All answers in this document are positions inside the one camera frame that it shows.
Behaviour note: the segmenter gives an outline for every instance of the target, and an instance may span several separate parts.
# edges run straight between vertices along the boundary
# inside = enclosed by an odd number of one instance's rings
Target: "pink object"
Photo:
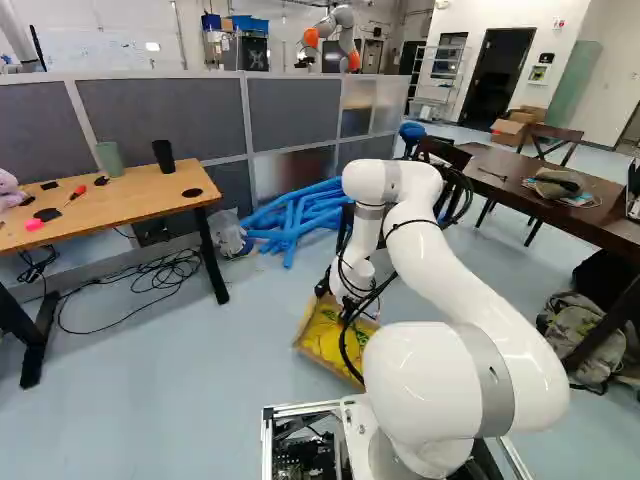
[[[27,194],[18,190],[16,177],[0,168],[0,213],[20,205],[25,198]]]
[[[42,227],[44,227],[44,222],[39,218],[30,218],[24,224],[24,228],[26,228],[28,232],[35,232]]]

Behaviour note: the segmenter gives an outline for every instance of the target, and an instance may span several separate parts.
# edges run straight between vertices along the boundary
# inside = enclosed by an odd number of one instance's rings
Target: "cardboard box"
[[[518,110],[532,114],[535,117],[535,122],[542,123],[547,118],[547,109],[540,107],[532,107],[531,105],[522,105]]]
[[[222,24],[222,30],[225,32],[233,32],[233,20],[230,18],[222,18],[220,23]]]
[[[491,125],[491,141],[517,147],[524,135],[525,124],[499,118]]]
[[[491,141],[517,147],[522,142],[526,125],[542,123],[546,116],[546,108],[531,105],[522,105],[520,108],[509,110],[506,119],[498,119],[491,126]],[[532,143],[531,137],[526,138],[524,143]]]
[[[521,110],[511,110],[507,120],[523,124],[536,123],[536,116],[533,113],[523,112]]]
[[[351,374],[340,354],[341,311],[342,307],[333,295],[327,293],[322,298],[312,295],[293,338],[293,348],[363,390],[363,385]],[[345,347],[353,365],[362,372],[364,347],[380,325],[366,317],[358,317],[352,325],[353,328],[347,331]]]

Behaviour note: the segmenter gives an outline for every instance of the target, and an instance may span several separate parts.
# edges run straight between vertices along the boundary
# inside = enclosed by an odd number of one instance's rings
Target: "whiteboard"
[[[151,70],[144,45],[127,32],[41,30],[42,56],[51,72]]]

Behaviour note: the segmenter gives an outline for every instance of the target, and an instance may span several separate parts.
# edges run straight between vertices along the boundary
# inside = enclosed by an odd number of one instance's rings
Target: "white plastic bag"
[[[213,244],[222,255],[233,257],[244,248],[247,232],[240,226],[237,207],[209,215],[208,221]]]

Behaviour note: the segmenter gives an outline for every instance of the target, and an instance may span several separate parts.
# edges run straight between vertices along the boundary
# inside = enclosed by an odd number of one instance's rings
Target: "green bag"
[[[552,295],[547,300],[544,309],[538,314],[536,325],[558,358],[563,360],[576,349],[589,331],[600,323],[604,315],[605,313],[584,295],[562,292]],[[620,368],[626,348],[627,339],[618,329],[573,373],[575,380],[584,387],[572,387],[605,393],[606,383]]]

